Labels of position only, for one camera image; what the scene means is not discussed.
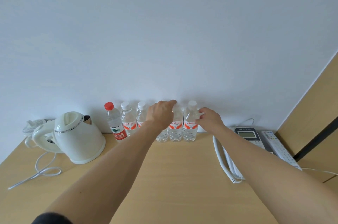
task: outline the kettle handle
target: kettle handle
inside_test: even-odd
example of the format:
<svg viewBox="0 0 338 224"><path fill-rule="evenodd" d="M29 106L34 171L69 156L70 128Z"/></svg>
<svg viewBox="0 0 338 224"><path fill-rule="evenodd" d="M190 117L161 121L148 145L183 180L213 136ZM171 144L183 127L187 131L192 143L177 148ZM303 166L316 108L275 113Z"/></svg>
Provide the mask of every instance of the kettle handle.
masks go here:
<svg viewBox="0 0 338 224"><path fill-rule="evenodd" d="M32 140L40 148L53 153L63 153L63 151L56 144L57 141L54 136L54 121L47 122L37 127L32 135Z"/></svg>

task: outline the red label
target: red label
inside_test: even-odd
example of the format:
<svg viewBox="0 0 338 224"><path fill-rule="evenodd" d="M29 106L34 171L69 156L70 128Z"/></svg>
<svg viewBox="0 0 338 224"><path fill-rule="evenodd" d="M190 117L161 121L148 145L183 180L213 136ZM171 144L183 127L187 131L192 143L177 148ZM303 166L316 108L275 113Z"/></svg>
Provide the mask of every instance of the red label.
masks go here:
<svg viewBox="0 0 338 224"><path fill-rule="evenodd" d="M120 132L120 133L114 133L114 136L117 140L120 141L120 140L123 140L124 138L127 138L127 133L126 133L125 129L123 129L123 131Z"/></svg>

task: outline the white kettle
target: white kettle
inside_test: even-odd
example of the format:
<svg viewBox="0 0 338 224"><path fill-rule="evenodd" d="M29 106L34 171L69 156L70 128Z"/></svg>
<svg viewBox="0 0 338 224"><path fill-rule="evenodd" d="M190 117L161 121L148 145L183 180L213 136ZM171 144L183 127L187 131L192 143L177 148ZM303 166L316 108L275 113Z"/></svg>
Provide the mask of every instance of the white kettle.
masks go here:
<svg viewBox="0 0 338 224"><path fill-rule="evenodd" d="M101 154L105 138L95 124L85 121L81 113L64 113L37 127L32 139L44 150L65 153L75 164L88 163Z"/></svg>

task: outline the bottle label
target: bottle label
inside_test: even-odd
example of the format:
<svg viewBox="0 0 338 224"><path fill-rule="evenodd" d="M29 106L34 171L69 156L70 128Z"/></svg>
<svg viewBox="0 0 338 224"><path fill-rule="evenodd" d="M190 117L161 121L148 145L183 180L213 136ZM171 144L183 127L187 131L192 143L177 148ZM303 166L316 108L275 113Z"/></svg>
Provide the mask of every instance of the bottle label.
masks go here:
<svg viewBox="0 0 338 224"><path fill-rule="evenodd" d="M124 138L127 138L127 133L126 130L123 128L123 124L118 127L110 127L110 129L112 130L112 133L117 140L123 140Z"/></svg>
<svg viewBox="0 0 338 224"><path fill-rule="evenodd" d="M184 121L184 128L186 129L197 129L198 124L196 124L195 122L187 122Z"/></svg>
<svg viewBox="0 0 338 224"><path fill-rule="evenodd" d="M136 122L127 122L127 123L122 123L123 127L126 130L135 130L136 129Z"/></svg>
<svg viewBox="0 0 338 224"><path fill-rule="evenodd" d="M182 121L175 121L169 125L169 129L179 129L182 128Z"/></svg>

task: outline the white bottle cap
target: white bottle cap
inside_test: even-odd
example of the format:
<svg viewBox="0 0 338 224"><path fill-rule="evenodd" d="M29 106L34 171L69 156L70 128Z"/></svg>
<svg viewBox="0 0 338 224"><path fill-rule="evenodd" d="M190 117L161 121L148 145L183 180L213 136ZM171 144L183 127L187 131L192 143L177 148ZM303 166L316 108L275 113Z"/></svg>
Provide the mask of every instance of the white bottle cap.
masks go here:
<svg viewBox="0 0 338 224"><path fill-rule="evenodd" d="M191 100L191 101L189 101L189 103L188 103L188 108L189 109L194 109L194 108L196 108L197 107L197 102L195 102L194 100Z"/></svg>
<svg viewBox="0 0 338 224"><path fill-rule="evenodd" d="M145 110L146 109L146 103L144 101L140 101L137 104L137 107L139 108L139 110Z"/></svg>
<svg viewBox="0 0 338 224"><path fill-rule="evenodd" d="M121 103L121 108L124 110L124 111L127 111L130 109L130 106L129 106L129 102L127 101L124 101Z"/></svg>

